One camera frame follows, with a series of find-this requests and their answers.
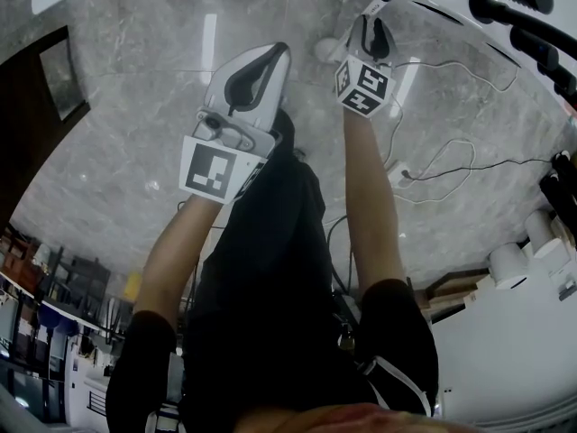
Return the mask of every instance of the white cable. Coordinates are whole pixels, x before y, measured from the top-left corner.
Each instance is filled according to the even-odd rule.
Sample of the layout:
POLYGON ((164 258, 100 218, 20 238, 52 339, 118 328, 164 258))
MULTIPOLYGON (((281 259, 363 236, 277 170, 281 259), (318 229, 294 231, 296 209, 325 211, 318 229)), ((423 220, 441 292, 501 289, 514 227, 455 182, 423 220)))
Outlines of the white cable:
POLYGON ((395 145, 395 135, 397 134, 397 131, 400 128, 400 124, 403 121, 403 115, 405 114, 403 112, 403 107, 400 105, 399 101, 395 98, 395 95, 393 95, 391 93, 390 97, 392 97, 393 100, 395 101, 395 103, 397 103, 397 107, 398 107, 398 110, 400 112, 400 118, 399 118, 397 124, 395 125, 395 128, 393 128, 393 133, 390 136, 389 154, 387 155, 387 159, 385 160, 385 162, 382 164, 382 166, 385 168, 387 168, 387 164, 389 163, 390 156, 393 155, 393 146, 395 145))
MULTIPOLYGON (((433 158, 433 160, 431 160, 431 163, 429 163, 429 164, 426 166, 425 170, 423 170, 423 172, 419 175, 419 178, 421 178, 423 175, 425 175, 425 173, 433 166, 433 164, 443 156, 444 152, 447 150, 447 148, 449 147, 449 144, 451 144, 451 143, 469 144, 469 145, 471 146, 471 148, 472 148, 472 157, 471 157, 471 163, 469 164, 469 167, 472 167, 472 165, 475 163, 475 159, 477 158, 477 151, 475 150, 475 145, 474 145, 472 142, 467 141, 467 140, 456 140, 456 139, 454 139, 454 140, 448 141, 448 142, 441 148, 441 150, 436 154, 436 156, 433 158)), ((451 194, 453 194, 457 189, 460 189, 461 186, 462 186, 463 184, 465 184, 465 181, 469 179, 469 177, 471 176, 471 174, 472 174, 472 170, 471 170, 471 168, 469 168, 469 172, 467 173, 467 176, 463 179, 463 181, 461 181, 454 189, 450 190, 450 191, 449 191, 445 196, 443 196, 442 198, 428 198, 428 199, 425 199, 425 200, 411 200, 410 198, 403 198, 403 197, 400 196, 399 194, 393 194, 393 196, 394 196, 395 198, 399 198, 399 199, 401 199, 401 200, 405 200, 405 201, 407 201, 407 202, 410 202, 411 204, 416 205, 416 206, 418 206, 418 205, 420 205, 420 204, 425 204, 426 202, 443 202, 443 201, 446 200, 449 196, 451 196, 451 194)), ((405 187, 403 187, 403 188, 400 188, 400 189, 410 188, 414 182, 415 182, 415 181, 413 180, 413 181, 411 181, 409 184, 407 184, 407 186, 405 186, 405 187)))
POLYGON ((415 66, 425 66, 427 68, 431 68, 431 69, 440 69, 440 68, 446 68, 448 66, 460 66, 463 69, 465 69, 467 72, 469 72, 469 75, 471 75, 471 77, 476 78, 478 80, 480 80, 481 82, 485 82, 487 85, 489 85, 491 88, 493 88, 496 92, 498 93, 505 93, 506 91, 508 91, 511 87, 513 87, 513 84, 515 83, 515 81, 517 80, 517 74, 519 72, 518 68, 515 68, 515 77, 513 77, 513 79, 510 81, 510 83, 503 89, 499 89, 497 87, 495 87, 495 85, 493 85, 491 82, 489 82, 486 78, 478 76, 477 74, 473 74, 469 68, 467 66, 465 66, 462 62, 460 61, 445 61, 442 62, 440 64, 429 64, 428 62, 423 62, 423 61, 410 61, 410 62, 402 62, 401 64, 398 64, 397 66, 395 66, 393 68, 393 70, 398 69, 398 68, 402 68, 404 66, 411 66, 411 65, 415 65, 415 66))
MULTIPOLYGON (((465 66, 462 62, 460 61, 455 61, 455 60, 448 60, 448 61, 444 61, 441 62, 440 64, 429 64, 428 62, 422 62, 422 61, 410 61, 410 62, 403 62, 401 64, 398 64, 397 66, 395 66, 392 70, 394 71, 395 69, 398 68, 402 68, 405 66, 411 66, 411 65, 418 65, 418 66, 424 66, 426 68, 431 68, 431 69, 441 69, 441 68, 446 68, 449 66, 460 66, 461 68, 465 69, 469 75, 473 78, 476 78, 478 80, 480 80, 481 82, 486 83, 487 85, 489 85, 491 88, 493 88, 496 92, 498 93, 505 93, 507 92, 511 87, 513 87, 513 84, 517 81, 517 74, 519 72, 519 69, 516 68, 515 70, 515 76, 513 77, 513 79, 510 81, 510 83, 503 89, 499 89, 497 87, 495 87, 494 84, 492 84, 490 81, 488 81, 486 78, 478 76, 477 74, 474 74, 473 72, 471 72, 469 70, 469 68, 467 66, 465 66)), ((400 111, 400 118, 397 122, 397 124, 395 125, 395 128, 393 129, 393 133, 390 136, 390 146, 389 146, 389 152, 387 154, 387 159, 384 161, 383 166, 386 167, 387 164, 389 163, 389 160, 393 154, 393 147, 395 145, 395 136, 397 134, 398 129, 400 128, 401 123, 403 122, 403 108, 401 106, 401 104, 399 103, 399 101, 395 98, 394 95, 391 95, 391 97, 393 98, 393 100, 395 101, 395 103, 397 103, 397 107, 400 111)), ((475 145, 470 142, 470 141, 466 141, 466 140, 450 140, 449 142, 447 142, 440 150, 439 152, 435 155, 435 157, 433 158, 433 160, 431 160, 431 162, 426 166, 426 168, 421 172, 421 174, 418 176, 419 178, 422 178, 425 173, 433 166, 433 164, 439 160, 445 153, 445 151, 447 150, 449 144, 451 143, 462 143, 462 144, 469 144, 472 148, 472 159, 471 159, 471 164, 469 165, 469 167, 472 167, 473 164, 475 163, 475 159, 477 158, 477 151, 475 149, 475 145)), ((399 194, 393 194, 393 196, 395 198, 399 198, 401 200, 404 200, 406 202, 409 202, 410 204, 413 205, 420 205, 420 204, 425 204, 426 202, 443 202, 444 200, 446 200, 449 196, 451 196, 455 191, 457 191, 458 189, 460 189, 463 184, 465 184, 465 181, 467 181, 467 179, 471 176, 472 174, 472 170, 469 169, 469 172, 467 173, 467 176, 463 179, 463 181, 461 181, 456 188, 452 189, 451 191, 449 191, 445 196, 443 196, 442 198, 428 198, 425 200, 411 200, 409 198, 403 198, 402 196, 400 196, 399 194)), ((408 189, 410 188, 416 181, 413 180, 411 181, 409 184, 407 184, 407 186, 404 186, 400 189, 408 189)), ((336 221, 339 220, 339 218, 341 218, 340 216, 338 216, 337 218, 334 218, 330 221, 327 221, 325 223, 323 223, 323 226, 330 226, 332 223, 335 223, 336 221)))

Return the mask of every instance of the black t-shirt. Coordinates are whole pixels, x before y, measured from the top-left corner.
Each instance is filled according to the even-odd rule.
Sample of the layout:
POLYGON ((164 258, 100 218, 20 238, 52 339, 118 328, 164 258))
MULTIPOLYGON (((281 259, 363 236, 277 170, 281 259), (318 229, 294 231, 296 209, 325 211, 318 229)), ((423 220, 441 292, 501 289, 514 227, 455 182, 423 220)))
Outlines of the black t-shirt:
MULTIPOLYGON (((309 410, 377 402, 353 358, 337 346, 332 302, 272 286, 248 290, 236 302, 188 325, 179 405, 187 431, 230 432, 245 412, 261 406, 309 410)), ((435 343, 405 283, 387 280, 367 290, 355 343, 357 362, 382 356, 435 404, 435 343)), ((147 311, 133 317, 106 395, 112 433, 144 431, 148 415, 165 400, 175 346, 164 318, 147 311)), ((391 409, 424 413, 404 383, 385 373, 377 379, 373 384, 391 409)))

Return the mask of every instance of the gray marble surface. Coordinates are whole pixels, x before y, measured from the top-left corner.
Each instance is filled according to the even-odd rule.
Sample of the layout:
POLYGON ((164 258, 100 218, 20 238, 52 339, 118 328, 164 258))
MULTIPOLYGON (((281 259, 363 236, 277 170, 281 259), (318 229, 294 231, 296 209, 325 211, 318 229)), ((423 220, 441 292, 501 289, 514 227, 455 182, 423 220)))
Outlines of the gray marble surface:
MULTIPOLYGON (((208 72, 270 41, 285 41, 292 50, 283 106, 297 128, 297 145, 321 181, 325 221, 342 215, 342 112, 332 91, 334 67, 317 62, 311 50, 319 38, 341 35, 369 1, 67 0, 32 17, 26 10, 30 0, 2 0, 0 60, 66 23, 80 85, 92 106, 38 173, 13 222, 49 245, 97 256, 120 278, 140 270, 178 202, 187 197, 178 189, 180 147, 194 126, 208 72), (215 50, 203 57, 203 33, 211 19, 215 50)), ((391 152, 391 161, 404 161, 418 174, 452 139, 472 142, 478 165, 549 158, 562 148, 577 148, 566 114, 530 74, 517 74, 469 37, 463 41, 458 28, 413 5, 393 2, 382 17, 398 42, 398 62, 459 60, 498 89, 517 76, 499 93, 459 66, 419 67, 403 100, 392 150, 401 113, 389 105, 373 120, 383 157, 391 152)), ((49 81, 68 80, 58 56, 52 58, 46 61, 49 81)), ((408 69, 395 70, 396 94, 408 69)), ((471 157, 469 144, 452 143, 430 171, 467 165, 471 157)), ((495 247, 521 240, 525 218, 545 204, 537 182, 546 172, 543 163, 508 164, 473 172, 443 202, 415 205, 398 199, 401 253, 413 282, 429 283, 482 264, 495 247)), ((415 201, 443 198, 465 176, 461 171, 395 191, 415 201)), ((217 224, 223 226, 229 213, 226 207, 217 224)), ((205 254, 219 235, 213 231, 205 254)), ((342 223, 331 245, 342 277, 348 249, 342 223)), ((122 290, 122 279, 118 282, 116 289, 122 290)))

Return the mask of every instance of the white lamp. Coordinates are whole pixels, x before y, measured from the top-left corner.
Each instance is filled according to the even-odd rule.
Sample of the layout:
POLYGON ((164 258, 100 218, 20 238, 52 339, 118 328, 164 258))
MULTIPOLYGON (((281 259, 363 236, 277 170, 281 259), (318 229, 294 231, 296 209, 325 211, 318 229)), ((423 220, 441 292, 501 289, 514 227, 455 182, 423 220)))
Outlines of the white lamp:
POLYGON ((551 229, 551 218, 543 210, 533 212, 525 221, 525 229, 531 241, 533 256, 544 258, 562 241, 551 229))
POLYGON ((491 252, 489 263, 497 289, 515 289, 527 278, 527 257, 517 244, 505 244, 491 252))

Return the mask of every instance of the ceiling light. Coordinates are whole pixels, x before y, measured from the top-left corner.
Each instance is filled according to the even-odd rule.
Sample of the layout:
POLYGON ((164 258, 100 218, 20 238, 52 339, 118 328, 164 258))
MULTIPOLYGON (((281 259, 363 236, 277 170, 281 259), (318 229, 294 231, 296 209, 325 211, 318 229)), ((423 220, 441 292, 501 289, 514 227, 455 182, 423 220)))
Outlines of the ceiling light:
POLYGON ((201 73, 200 80, 206 85, 210 83, 211 73, 209 71, 213 69, 213 62, 215 60, 216 18, 217 14, 206 14, 205 25, 202 30, 200 65, 204 72, 201 73))
POLYGON ((30 404, 28 404, 28 401, 27 401, 27 400, 23 400, 23 399, 22 399, 21 397, 19 397, 19 396, 16 396, 14 399, 15 399, 16 402, 17 402, 18 404, 20 404, 23 408, 28 409, 28 408, 30 407, 30 404))
MULTIPOLYGON (((421 61, 421 59, 415 58, 414 56, 412 56, 408 60, 408 62, 419 62, 419 61, 421 61)), ((400 86, 398 87, 398 92, 396 96, 398 104, 393 103, 393 107, 390 109, 390 117, 396 117, 400 112, 398 106, 403 106, 403 104, 405 104, 408 91, 410 90, 411 85, 413 85, 413 82, 415 81, 415 75, 417 74, 417 71, 418 71, 418 64, 409 64, 407 66, 405 75, 403 76, 403 79, 400 81, 400 86)))

